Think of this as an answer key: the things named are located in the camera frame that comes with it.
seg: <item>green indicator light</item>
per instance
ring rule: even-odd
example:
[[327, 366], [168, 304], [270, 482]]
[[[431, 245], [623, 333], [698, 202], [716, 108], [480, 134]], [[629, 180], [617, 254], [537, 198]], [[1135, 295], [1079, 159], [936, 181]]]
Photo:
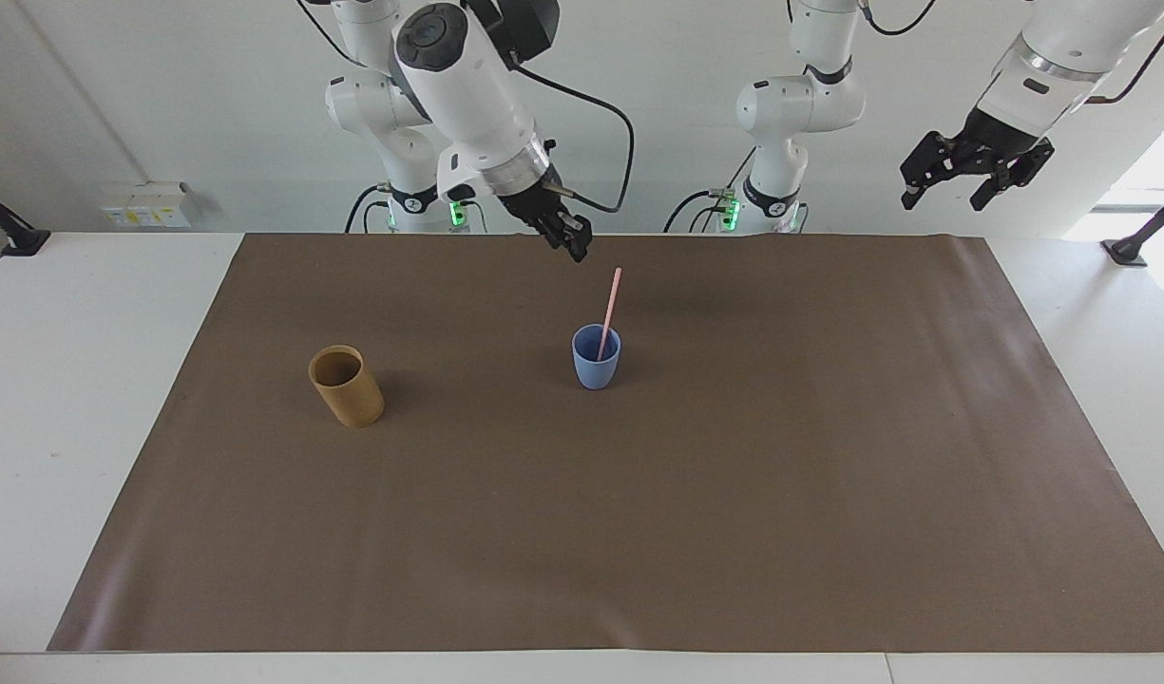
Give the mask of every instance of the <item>green indicator light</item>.
[[463, 205], [459, 202], [450, 204], [450, 222], [455, 225], [456, 228], [463, 226], [463, 222], [468, 220], [468, 209], [463, 208]]
[[737, 229], [737, 218], [741, 213], [743, 202], [738, 202], [737, 199], [730, 199], [730, 206], [725, 207], [725, 215], [722, 216], [722, 228], [725, 230]]

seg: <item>white wall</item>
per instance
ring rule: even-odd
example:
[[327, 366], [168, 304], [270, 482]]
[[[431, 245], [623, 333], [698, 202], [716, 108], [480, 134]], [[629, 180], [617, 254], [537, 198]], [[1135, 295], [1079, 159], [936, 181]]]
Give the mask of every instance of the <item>white wall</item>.
[[[556, 47], [541, 73], [606, 97], [638, 124], [629, 208], [598, 230], [656, 230], [693, 190], [724, 184], [751, 147], [733, 101], [743, 84], [797, 73], [783, 0], [561, 0]], [[878, 0], [902, 24], [920, 0]], [[327, 120], [322, 91], [349, 69], [293, 0], [0, 0], [0, 198], [34, 222], [104, 229], [104, 183], [133, 181], [94, 109], [30, 42], [22, 6], [104, 120], [156, 180], [203, 200], [204, 230], [339, 230], [357, 190], [383, 178], [360, 142]], [[326, 9], [315, 9], [331, 22]], [[1086, 107], [1052, 138], [1029, 190], [973, 213], [972, 179], [899, 206], [897, 165], [929, 129], [958, 131], [999, 55], [1024, 23], [1020, 0], [943, 0], [918, 29], [883, 38], [861, 24], [856, 65], [870, 104], [859, 126], [807, 136], [811, 230], [1059, 236], [1164, 129], [1164, 54], [1123, 104]], [[1107, 91], [1116, 92], [1156, 35]], [[624, 156], [615, 117], [521, 81], [566, 180], [612, 199]], [[490, 220], [513, 228], [490, 206]]]

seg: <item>cup rim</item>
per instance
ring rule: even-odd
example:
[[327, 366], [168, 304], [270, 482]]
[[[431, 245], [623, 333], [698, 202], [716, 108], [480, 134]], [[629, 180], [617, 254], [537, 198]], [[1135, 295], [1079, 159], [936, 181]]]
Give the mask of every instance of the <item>cup rim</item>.
[[601, 362], [595, 362], [595, 361], [590, 361], [590, 359], [585, 358], [585, 356], [582, 356], [581, 351], [577, 351], [577, 336], [580, 334], [584, 333], [585, 329], [590, 329], [590, 328], [599, 328], [599, 329], [602, 329], [603, 325], [602, 323], [587, 323], [587, 325], [583, 325], [581, 328], [579, 328], [577, 332], [573, 334], [573, 339], [569, 341], [569, 350], [572, 350], [573, 354], [576, 355], [579, 359], [581, 359], [582, 362], [588, 363], [588, 364], [599, 365], [599, 364], [609, 364], [609, 363], [615, 362], [616, 358], [618, 358], [620, 351], [624, 350], [624, 340], [622, 340], [619, 337], [619, 333], [616, 330], [616, 326], [611, 326], [611, 329], [609, 330], [609, 333], [611, 334], [612, 340], [615, 340], [615, 342], [616, 342], [616, 350], [611, 354], [611, 358], [603, 359]]
[[[353, 356], [353, 358], [355, 358], [357, 362], [357, 371], [353, 373], [349, 380], [341, 382], [341, 384], [338, 385], [322, 384], [322, 382], [320, 382], [319, 378], [315, 376], [315, 366], [319, 365], [319, 363], [324, 361], [324, 357], [327, 355]], [[311, 363], [307, 363], [307, 377], [311, 378], [313, 385], [321, 386], [325, 390], [333, 390], [335, 386], [349, 385], [350, 382], [357, 380], [357, 377], [360, 377], [364, 370], [365, 370], [365, 359], [363, 358], [363, 356], [361, 356], [361, 351], [359, 351], [355, 347], [350, 347], [349, 344], [331, 344], [329, 347], [325, 347], [320, 351], [317, 351], [314, 356], [312, 356]]]

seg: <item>blue plastic cup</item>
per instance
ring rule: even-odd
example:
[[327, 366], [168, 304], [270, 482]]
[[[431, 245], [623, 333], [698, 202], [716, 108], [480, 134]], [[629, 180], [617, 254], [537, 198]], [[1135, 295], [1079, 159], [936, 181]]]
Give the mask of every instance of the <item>blue plastic cup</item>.
[[598, 358], [598, 341], [603, 337], [603, 325], [591, 323], [573, 334], [573, 368], [577, 379], [587, 390], [602, 390], [616, 376], [619, 351], [624, 350], [616, 329], [608, 330], [608, 347], [603, 358]]

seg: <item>pink straw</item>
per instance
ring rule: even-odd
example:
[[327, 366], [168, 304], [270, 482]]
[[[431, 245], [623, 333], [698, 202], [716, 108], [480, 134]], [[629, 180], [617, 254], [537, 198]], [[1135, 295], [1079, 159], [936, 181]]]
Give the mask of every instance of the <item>pink straw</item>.
[[619, 292], [619, 277], [624, 276], [624, 269], [616, 266], [616, 278], [611, 282], [611, 298], [608, 299], [608, 316], [603, 320], [603, 337], [598, 341], [598, 358], [603, 359], [603, 351], [608, 348], [608, 334], [611, 333], [611, 314], [616, 312], [616, 294]]

